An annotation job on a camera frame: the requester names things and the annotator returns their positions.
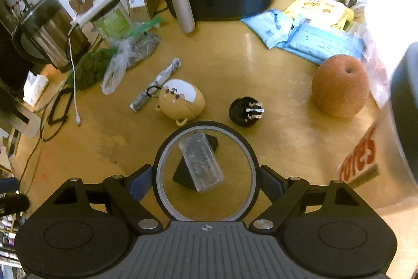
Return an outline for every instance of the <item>wooden table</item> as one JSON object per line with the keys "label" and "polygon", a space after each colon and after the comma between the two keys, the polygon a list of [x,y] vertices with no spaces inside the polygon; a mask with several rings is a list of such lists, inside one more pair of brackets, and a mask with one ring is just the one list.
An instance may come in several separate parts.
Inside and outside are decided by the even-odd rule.
{"label": "wooden table", "polygon": [[[272,7],[284,10],[293,1],[275,0]],[[260,164],[284,177],[300,176],[311,184],[328,184],[379,112],[370,97],[352,119],[323,114],[311,100],[311,80],[317,66],[276,48],[268,50],[239,21],[200,22],[193,34],[185,35],[169,12],[162,17],[164,23],[156,30],[162,38],[157,51],[127,72],[113,94],[105,96],[99,84],[77,92],[82,125],[76,126],[72,108],[62,131],[51,142],[41,144],[22,181],[25,189],[39,162],[28,194],[31,211],[70,177],[80,177],[85,183],[101,182],[153,163],[158,147],[177,126],[154,110],[155,102],[147,103],[138,113],[129,104],[175,57],[183,63],[175,77],[195,85],[206,99],[199,119],[234,127],[252,145]],[[54,87],[62,76],[53,72],[50,78]],[[230,104],[242,96],[256,98],[265,108],[262,120],[251,128],[238,127],[228,117]],[[34,143],[22,138],[13,160],[16,176],[21,175]],[[152,191],[144,205],[167,221]],[[267,205],[266,197],[260,195],[249,219]],[[385,219],[398,236],[398,253],[388,274],[392,279],[411,278],[418,259],[418,211]]]}

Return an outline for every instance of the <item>round brown fruit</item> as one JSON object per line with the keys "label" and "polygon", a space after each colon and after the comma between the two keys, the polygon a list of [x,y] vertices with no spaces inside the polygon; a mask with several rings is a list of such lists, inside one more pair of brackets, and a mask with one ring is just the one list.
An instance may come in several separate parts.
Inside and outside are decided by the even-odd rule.
{"label": "round brown fruit", "polygon": [[329,115],[352,117],[363,108],[369,96],[369,77],[354,57],[330,57],[318,67],[313,77],[313,100]]}

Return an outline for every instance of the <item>blue packet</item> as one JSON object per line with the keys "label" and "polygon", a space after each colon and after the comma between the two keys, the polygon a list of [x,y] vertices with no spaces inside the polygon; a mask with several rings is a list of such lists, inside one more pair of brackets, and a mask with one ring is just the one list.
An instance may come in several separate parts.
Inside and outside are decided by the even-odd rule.
{"label": "blue packet", "polygon": [[293,25],[291,17],[276,9],[242,18],[241,22],[250,27],[269,49],[277,43],[287,41]]}
{"label": "blue packet", "polygon": [[360,58],[363,40],[346,32],[319,28],[302,21],[291,31],[288,41],[280,42],[276,47],[319,65],[334,55]]}

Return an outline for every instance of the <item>silver screw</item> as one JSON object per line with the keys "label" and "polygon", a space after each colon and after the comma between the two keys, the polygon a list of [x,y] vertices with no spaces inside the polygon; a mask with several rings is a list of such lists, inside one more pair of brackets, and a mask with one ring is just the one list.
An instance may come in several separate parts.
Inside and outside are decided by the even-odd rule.
{"label": "silver screw", "polygon": [[266,219],[255,220],[253,225],[258,230],[269,230],[274,226],[273,222]]}
{"label": "silver screw", "polygon": [[138,222],[138,226],[143,230],[153,230],[158,227],[158,221],[154,219],[143,219]]}

